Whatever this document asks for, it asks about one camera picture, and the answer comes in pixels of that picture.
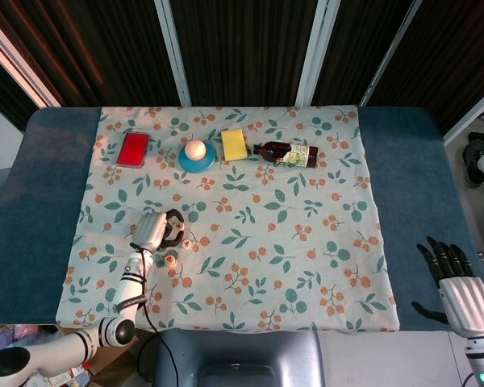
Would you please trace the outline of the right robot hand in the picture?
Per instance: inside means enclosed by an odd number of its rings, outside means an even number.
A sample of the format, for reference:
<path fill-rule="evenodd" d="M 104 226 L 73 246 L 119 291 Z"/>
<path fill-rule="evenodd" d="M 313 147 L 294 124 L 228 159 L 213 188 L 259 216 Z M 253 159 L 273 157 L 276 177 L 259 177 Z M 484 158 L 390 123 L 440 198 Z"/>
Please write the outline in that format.
<path fill-rule="evenodd" d="M 429 310 L 419 302 L 412 302 L 412 307 L 423 317 L 450 326 L 460 337 L 484 336 L 484 282 L 456 244 L 447 245 L 430 236 L 427 242 L 428 247 L 418 243 L 416 248 L 432 275 L 444 310 Z"/>

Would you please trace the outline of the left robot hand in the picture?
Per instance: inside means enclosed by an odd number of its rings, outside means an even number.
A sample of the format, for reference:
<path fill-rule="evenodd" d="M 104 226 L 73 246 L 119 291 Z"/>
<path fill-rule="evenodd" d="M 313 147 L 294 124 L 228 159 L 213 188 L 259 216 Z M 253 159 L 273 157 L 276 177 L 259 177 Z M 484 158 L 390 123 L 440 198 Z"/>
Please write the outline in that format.
<path fill-rule="evenodd" d="M 137 224 L 130 246 L 154 253 L 176 247 L 185 234 L 183 215 L 176 209 L 144 214 Z"/>

